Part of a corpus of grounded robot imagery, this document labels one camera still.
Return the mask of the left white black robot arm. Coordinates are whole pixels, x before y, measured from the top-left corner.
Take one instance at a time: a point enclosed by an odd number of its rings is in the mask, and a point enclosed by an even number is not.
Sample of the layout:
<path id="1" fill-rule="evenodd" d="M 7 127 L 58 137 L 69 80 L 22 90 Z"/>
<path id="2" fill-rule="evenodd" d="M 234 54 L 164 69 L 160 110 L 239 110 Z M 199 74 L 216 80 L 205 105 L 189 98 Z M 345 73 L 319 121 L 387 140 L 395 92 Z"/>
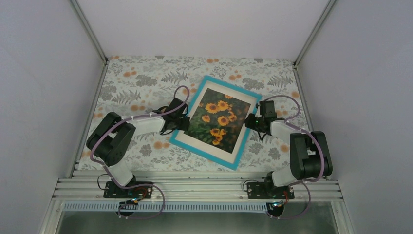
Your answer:
<path id="1" fill-rule="evenodd" d="M 187 110 L 185 101 L 174 98 L 168 106 L 146 115 L 122 118 L 115 112 L 108 113 L 86 141 L 90 159 L 104 168 L 121 196 L 132 196 L 136 179 L 124 160 L 132 137 L 135 133 L 167 135 L 187 130 L 190 120 Z"/>

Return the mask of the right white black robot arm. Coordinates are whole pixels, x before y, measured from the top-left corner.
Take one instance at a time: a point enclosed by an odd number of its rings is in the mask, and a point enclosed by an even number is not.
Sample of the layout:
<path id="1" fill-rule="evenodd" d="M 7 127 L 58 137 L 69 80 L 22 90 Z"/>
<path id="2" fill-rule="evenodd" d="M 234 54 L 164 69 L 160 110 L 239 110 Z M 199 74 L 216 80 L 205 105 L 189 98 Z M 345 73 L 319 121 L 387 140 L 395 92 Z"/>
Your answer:
<path id="1" fill-rule="evenodd" d="M 292 192 L 300 182 L 317 182 L 333 172 L 332 160 L 322 131 L 307 131 L 289 120 L 278 117 L 274 101 L 266 99 L 256 104 L 259 114 L 249 114 L 246 128 L 257 132 L 259 139 L 275 136 L 290 145 L 289 168 L 269 172 L 258 185 L 269 198 L 279 198 Z"/>

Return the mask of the sunflower photo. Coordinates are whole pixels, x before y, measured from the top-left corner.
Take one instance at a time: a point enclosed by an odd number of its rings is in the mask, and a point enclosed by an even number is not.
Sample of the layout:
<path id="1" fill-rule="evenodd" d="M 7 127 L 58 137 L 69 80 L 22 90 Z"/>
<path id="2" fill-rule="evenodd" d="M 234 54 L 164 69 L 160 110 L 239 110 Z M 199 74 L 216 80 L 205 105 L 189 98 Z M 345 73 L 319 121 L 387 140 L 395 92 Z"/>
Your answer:
<path id="1" fill-rule="evenodd" d="M 248 102 L 207 88 L 184 134 L 232 153 L 249 108 Z"/>

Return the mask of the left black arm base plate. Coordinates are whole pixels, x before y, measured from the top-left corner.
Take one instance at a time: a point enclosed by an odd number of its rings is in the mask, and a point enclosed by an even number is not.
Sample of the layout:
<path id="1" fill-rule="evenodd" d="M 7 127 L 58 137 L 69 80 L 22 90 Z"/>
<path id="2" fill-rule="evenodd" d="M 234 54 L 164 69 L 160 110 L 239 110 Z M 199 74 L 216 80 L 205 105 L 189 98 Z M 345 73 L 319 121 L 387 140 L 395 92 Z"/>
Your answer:
<path id="1" fill-rule="evenodd" d="M 118 187 L 113 181 L 108 181 L 105 185 L 104 198 L 119 198 L 119 199 L 149 199 L 153 191 L 152 182 L 138 181 L 135 183 L 138 185 L 132 189 L 122 189 Z"/>

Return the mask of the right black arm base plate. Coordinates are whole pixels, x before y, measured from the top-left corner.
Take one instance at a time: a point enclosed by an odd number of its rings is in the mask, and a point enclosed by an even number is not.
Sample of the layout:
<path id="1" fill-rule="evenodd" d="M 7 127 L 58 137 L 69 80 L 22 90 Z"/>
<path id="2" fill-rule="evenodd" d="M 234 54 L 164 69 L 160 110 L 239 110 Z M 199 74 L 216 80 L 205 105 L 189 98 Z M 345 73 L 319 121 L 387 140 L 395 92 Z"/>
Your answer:
<path id="1" fill-rule="evenodd" d="M 288 186 L 275 187 L 269 183 L 247 180 L 242 184 L 242 189 L 249 199 L 294 199 L 294 190 Z"/>

